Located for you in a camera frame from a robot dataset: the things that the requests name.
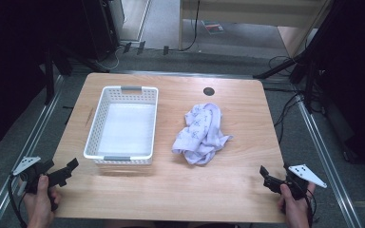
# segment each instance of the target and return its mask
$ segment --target floor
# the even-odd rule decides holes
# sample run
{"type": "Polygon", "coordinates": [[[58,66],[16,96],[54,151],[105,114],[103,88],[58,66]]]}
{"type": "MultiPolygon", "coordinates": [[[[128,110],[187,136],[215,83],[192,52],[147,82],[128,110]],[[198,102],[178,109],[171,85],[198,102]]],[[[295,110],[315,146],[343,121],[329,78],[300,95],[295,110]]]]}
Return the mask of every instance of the floor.
{"type": "MultiPolygon", "coordinates": [[[[170,49],[178,48],[180,0],[151,0],[148,4],[144,0],[124,0],[123,4],[125,17],[130,18],[130,20],[126,20],[127,31],[125,33],[129,34],[133,27],[134,30],[142,29],[140,39],[134,39],[136,35],[131,35],[130,38],[123,39],[125,42],[134,42],[136,46],[139,42],[145,42],[145,48],[163,49],[164,46],[169,46],[170,49]],[[142,12],[141,17],[136,15],[137,11],[142,12]]],[[[276,27],[217,23],[222,26],[223,32],[211,34],[205,28],[203,21],[197,21],[195,44],[188,51],[266,59],[287,56],[276,27]]],[[[187,48],[195,37],[195,20],[183,20],[182,27],[182,47],[187,48]]]]}

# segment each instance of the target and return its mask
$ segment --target gray floor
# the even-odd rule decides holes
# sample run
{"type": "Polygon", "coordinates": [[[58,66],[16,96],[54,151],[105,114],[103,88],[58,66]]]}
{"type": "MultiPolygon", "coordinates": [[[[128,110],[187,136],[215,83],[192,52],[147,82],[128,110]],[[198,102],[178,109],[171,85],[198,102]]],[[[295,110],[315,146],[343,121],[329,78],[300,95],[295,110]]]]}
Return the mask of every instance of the gray floor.
{"type": "Polygon", "coordinates": [[[138,42],[141,40],[147,12],[150,7],[149,0],[123,0],[124,25],[120,32],[123,41],[138,42]]]}
{"type": "MultiPolygon", "coordinates": [[[[153,0],[152,7],[156,4],[171,4],[172,1],[153,0]]],[[[159,9],[153,8],[147,15],[147,21],[144,27],[143,39],[146,39],[147,48],[163,48],[163,44],[168,43],[171,47],[173,44],[177,46],[174,38],[167,38],[167,34],[175,36],[174,32],[161,33],[161,32],[149,32],[151,25],[151,19],[157,22],[162,16],[159,13],[159,9]],[[169,42],[160,42],[157,39],[161,34],[162,38],[168,39],[169,42]]],[[[224,25],[224,28],[229,26],[241,28],[243,33],[248,32],[247,29],[242,28],[241,25],[224,25]]],[[[190,21],[186,22],[188,27],[186,38],[184,41],[189,43],[189,27],[190,21]]],[[[282,42],[276,36],[273,31],[274,28],[256,28],[252,27],[258,32],[253,32],[259,37],[252,38],[254,40],[252,45],[245,42],[246,37],[243,40],[239,39],[237,44],[242,44],[248,47],[255,47],[253,51],[247,52],[247,54],[238,55],[237,51],[232,50],[230,45],[224,45],[221,36],[217,38],[217,41],[212,41],[213,44],[219,42],[221,49],[224,48],[223,55],[217,55],[218,52],[214,48],[210,48],[206,53],[207,48],[204,47],[205,43],[211,43],[208,38],[198,38],[198,44],[195,45],[196,49],[192,52],[170,52],[168,55],[163,55],[161,51],[146,50],[144,53],[138,55],[136,49],[129,51],[126,54],[118,52],[119,64],[117,65],[117,59],[115,55],[111,56],[102,64],[106,64],[108,67],[116,68],[111,72],[125,72],[126,70],[141,70],[141,71],[162,71],[162,72],[187,72],[187,73],[203,73],[212,74],[214,77],[234,77],[251,79],[251,75],[259,74],[269,69],[268,61],[271,56],[280,55],[284,52],[282,42]]],[[[63,106],[74,106],[78,97],[79,91],[85,81],[86,76],[90,72],[85,66],[73,63],[74,70],[70,77],[65,76],[63,89],[58,99],[58,103],[52,111],[52,115],[48,120],[47,126],[42,132],[38,143],[32,150],[33,154],[42,157],[43,160],[52,158],[56,146],[58,145],[62,133],[66,127],[65,122],[70,114],[70,110],[63,108],[63,106]]],[[[290,89],[291,86],[286,82],[285,77],[276,76],[271,80],[264,81],[264,87],[279,87],[290,89]]],[[[293,95],[292,93],[265,91],[268,104],[271,110],[271,115],[274,122],[278,119],[283,106],[293,95]]],[[[12,126],[7,136],[0,142],[0,189],[2,189],[8,173],[12,170],[16,164],[18,155],[23,150],[25,143],[28,141],[28,136],[32,131],[35,123],[37,122],[41,111],[43,110],[45,100],[45,91],[42,91],[34,101],[30,104],[29,108],[25,110],[23,115],[12,126]]],[[[325,142],[325,146],[329,151],[330,158],[334,161],[336,171],[340,176],[340,179],[345,186],[347,193],[349,194],[354,204],[355,210],[360,218],[361,224],[365,227],[365,164],[349,164],[344,161],[342,157],[342,150],[337,141],[336,135],[333,132],[327,119],[316,113],[313,118],[317,122],[318,129],[325,142]]],[[[280,144],[282,156],[285,161],[292,164],[306,163],[316,174],[318,174],[324,181],[328,183],[328,188],[318,188],[316,190],[317,198],[317,214],[316,218],[319,218],[318,223],[314,227],[347,227],[347,222],[343,216],[340,206],[338,204],[337,196],[334,191],[334,185],[330,182],[327,172],[321,162],[320,156],[317,152],[314,141],[310,135],[309,129],[303,121],[302,114],[298,106],[294,106],[287,114],[285,118],[284,135],[282,143],[280,144]]],[[[17,227],[18,222],[11,210],[11,208],[2,208],[0,211],[5,211],[0,221],[0,227],[17,227]]],[[[100,227],[103,222],[99,219],[72,219],[72,218],[58,218],[52,227],[100,227]]],[[[243,227],[248,227],[249,224],[242,224],[243,227]]],[[[268,228],[268,227],[285,227],[284,224],[265,224],[257,223],[252,226],[253,228],[268,228]]]]}
{"type": "MultiPolygon", "coordinates": [[[[179,44],[180,0],[151,0],[140,41],[146,48],[177,49],[179,44]]],[[[197,23],[196,43],[188,51],[270,59],[287,56],[276,27],[219,22],[224,33],[209,34],[201,20],[197,23]]],[[[194,40],[195,20],[183,20],[182,47],[194,40]]]]}

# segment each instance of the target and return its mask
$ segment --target crumpled towel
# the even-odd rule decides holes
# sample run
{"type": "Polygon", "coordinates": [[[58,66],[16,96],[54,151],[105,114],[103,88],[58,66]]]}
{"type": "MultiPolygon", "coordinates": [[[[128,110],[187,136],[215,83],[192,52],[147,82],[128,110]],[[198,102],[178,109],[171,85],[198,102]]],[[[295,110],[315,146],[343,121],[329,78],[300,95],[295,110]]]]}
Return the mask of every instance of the crumpled towel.
{"type": "Polygon", "coordinates": [[[185,127],[176,137],[172,152],[183,153],[190,164],[206,164],[232,136],[221,133],[221,110],[217,105],[196,104],[185,114],[185,127]]]}

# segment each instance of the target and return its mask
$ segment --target wire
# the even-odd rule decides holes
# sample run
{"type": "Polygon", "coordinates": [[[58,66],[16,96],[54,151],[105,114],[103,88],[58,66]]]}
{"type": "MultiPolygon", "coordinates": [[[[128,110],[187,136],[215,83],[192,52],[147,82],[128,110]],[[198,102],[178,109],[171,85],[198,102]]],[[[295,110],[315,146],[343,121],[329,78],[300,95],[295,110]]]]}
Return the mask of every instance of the wire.
{"type": "MultiPolygon", "coordinates": [[[[272,61],[274,61],[274,60],[275,60],[275,59],[277,59],[277,58],[284,58],[284,59],[286,59],[283,63],[286,63],[287,61],[292,61],[293,63],[295,63],[295,64],[297,64],[297,65],[304,66],[303,64],[296,62],[294,58],[290,58],[290,57],[287,57],[287,56],[284,56],[284,55],[278,55],[278,56],[275,56],[275,57],[271,58],[271,59],[268,61],[268,66],[269,66],[269,68],[271,68],[271,69],[272,69],[271,63],[272,63],[272,61]]],[[[290,76],[290,74],[292,74],[292,72],[291,72],[291,71],[289,71],[289,70],[287,70],[287,68],[285,68],[284,70],[285,70],[286,72],[288,72],[289,74],[281,74],[281,73],[279,73],[279,72],[278,72],[278,73],[277,73],[277,75],[280,75],[280,76],[290,76]]]]}
{"type": "Polygon", "coordinates": [[[20,211],[17,210],[16,202],[14,201],[13,191],[11,188],[11,185],[13,184],[13,179],[14,179],[14,176],[12,173],[10,173],[10,177],[9,177],[9,181],[8,181],[8,194],[9,194],[9,198],[10,198],[10,204],[11,204],[11,207],[13,208],[14,214],[16,215],[17,219],[20,222],[20,226],[22,228],[27,228],[28,225],[23,220],[22,215],[20,214],[20,211]]]}
{"type": "Polygon", "coordinates": [[[194,29],[194,40],[192,41],[191,45],[189,47],[183,48],[183,49],[179,49],[179,51],[186,51],[189,50],[194,44],[195,41],[197,40],[197,28],[198,28],[198,14],[200,13],[200,4],[201,4],[201,0],[198,0],[198,5],[197,5],[197,15],[195,16],[195,29],[194,29]]]}
{"type": "MultiPolygon", "coordinates": [[[[26,173],[20,173],[22,181],[27,182],[29,180],[29,176],[26,173]]],[[[25,198],[26,193],[28,192],[28,189],[24,190],[22,198],[19,200],[19,203],[17,204],[17,211],[20,212],[20,206],[22,204],[23,199],[25,198]]]]}
{"type": "Polygon", "coordinates": [[[313,210],[313,216],[316,214],[316,210],[317,210],[317,201],[316,201],[316,197],[314,196],[314,194],[307,189],[307,192],[310,193],[312,199],[313,199],[313,202],[314,202],[314,210],[313,210]]]}
{"type": "Polygon", "coordinates": [[[289,101],[284,105],[282,112],[280,113],[280,116],[278,118],[278,120],[274,123],[274,127],[278,126],[280,124],[280,135],[279,135],[279,139],[278,142],[279,144],[282,141],[283,138],[283,128],[284,128],[284,117],[287,115],[287,113],[289,112],[290,108],[294,105],[296,105],[297,103],[301,102],[302,100],[296,101],[293,104],[289,105],[289,103],[292,102],[293,99],[295,99],[297,97],[297,95],[299,95],[299,93],[296,93],[295,95],[293,95],[289,101]]]}
{"type": "Polygon", "coordinates": [[[192,19],[193,16],[192,16],[191,0],[188,1],[188,7],[189,7],[189,18],[191,18],[191,20],[190,20],[191,28],[195,32],[195,27],[192,24],[194,20],[192,19]]]}
{"type": "Polygon", "coordinates": [[[115,59],[117,60],[117,64],[115,66],[112,67],[107,67],[107,66],[103,66],[102,64],[100,64],[97,60],[96,60],[96,64],[98,64],[100,67],[104,68],[104,69],[115,69],[119,64],[120,64],[120,59],[117,57],[117,52],[122,49],[123,47],[119,47],[117,48],[117,50],[114,53],[115,59]]]}
{"type": "Polygon", "coordinates": [[[307,213],[307,219],[308,219],[308,222],[309,222],[309,226],[310,228],[312,227],[313,225],[313,209],[311,207],[311,202],[310,200],[307,198],[307,196],[305,197],[305,200],[307,202],[307,207],[308,207],[308,213],[307,213]]]}

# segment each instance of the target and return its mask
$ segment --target black cable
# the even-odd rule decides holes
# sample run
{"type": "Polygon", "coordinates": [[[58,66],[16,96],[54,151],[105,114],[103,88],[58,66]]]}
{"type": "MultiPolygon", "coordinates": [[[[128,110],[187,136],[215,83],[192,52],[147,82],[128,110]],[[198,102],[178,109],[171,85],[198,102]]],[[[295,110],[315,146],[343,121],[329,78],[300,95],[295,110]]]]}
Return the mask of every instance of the black cable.
{"type": "Polygon", "coordinates": [[[19,203],[17,204],[17,211],[20,212],[20,206],[22,205],[22,201],[25,198],[26,193],[23,194],[22,198],[19,200],[19,203]]]}
{"type": "MultiPolygon", "coordinates": [[[[271,58],[269,61],[268,61],[268,66],[269,66],[269,68],[271,68],[272,69],[272,66],[271,66],[271,62],[273,61],[273,60],[275,60],[275,59],[277,59],[277,58],[285,58],[286,60],[284,61],[284,62],[286,62],[286,61],[288,61],[288,60],[292,60],[291,58],[289,58],[289,57],[287,57],[287,56],[275,56],[275,57],[273,57],[273,58],[271,58]]],[[[280,76],[290,76],[290,74],[292,73],[292,72],[290,72],[289,70],[287,70],[287,68],[285,68],[284,69],[286,72],[288,72],[289,74],[281,74],[281,73],[277,73],[277,75],[280,75],[280,76]]]]}
{"type": "Polygon", "coordinates": [[[321,102],[322,94],[323,94],[323,91],[321,91],[321,89],[319,88],[317,83],[314,82],[311,101],[314,102],[314,104],[317,103],[317,106],[319,106],[319,109],[315,109],[312,106],[313,103],[310,104],[310,108],[315,113],[320,113],[322,115],[325,115],[325,108],[324,108],[324,106],[322,105],[322,102],[321,102]]]}
{"type": "Polygon", "coordinates": [[[314,210],[313,210],[313,216],[314,216],[316,214],[316,211],[317,211],[317,201],[316,201],[316,198],[314,197],[314,194],[310,190],[307,189],[307,192],[310,193],[311,198],[314,201],[314,210]]]}
{"type": "Polygon", "coordinates": [[[194,40],[192,41],[191,45],[189,47],[186,47],[184,49],[181,49],[180,51],[186,51],[188,49],[190,49],[194,44],[195,44],[195,41],[197,40],[197,28],[198,28],[198,14],[200,12],[200,3],[201,3],[201,0],[198,0],[198,5],[197,5],[197,15],[195,17],[195,30],[194,30],[194,40]]]}
{"type": "Polygon", "coordinates": [[[11,188],[11,185],[13,183],[13,179],[14,179],[14,176],[13,176],[13,174],[10,173],[9,182],[8,182],[8,194],[9,194],[9,198],[10,198],[10,204],[11,204],[11,207],[13,208],[14,214],[16,215],[17,219],[20,222],[20,226],[22,228],[27,228],[28,225],[23,220],[22,215],[20,214],[20,211],[17,210],[16,202],[14,201],[13,191],[12,191],[12,188],[11,188]]]}
{"type": "Polygon", "coordinates": [[[279,135],[279,139],[278,139],[278,143],[280,144],[283,138],[283,129],[284,129],[284,122],[283,119],[284,117],[287,115],[287,113],[289,112],[290,108],[292,108],[294,105],[296,105],[297,103],[301,102],[302,100],[296,101],[293,104],[289,105],[289,103],[292,102],[293,99],[295,99],[297,96],[299,95],[299,93],[296,93],[295,95],[293,95],[289,101],[284,105],[282,112],[280,113],[280,116],[278,118],[278,120],[274,123],[274,127],[276,127],[277,125],[280,124],[280,135],[279,135]]]}
{"type": "Polygon", "coordinates": [[[310,200],[308,199],[307,195],[305,197],[306,203],[307,203],[307,220],[309,222],[309,227],[311,228],[313,225],[313,209],[311,207],[310,200]]]}

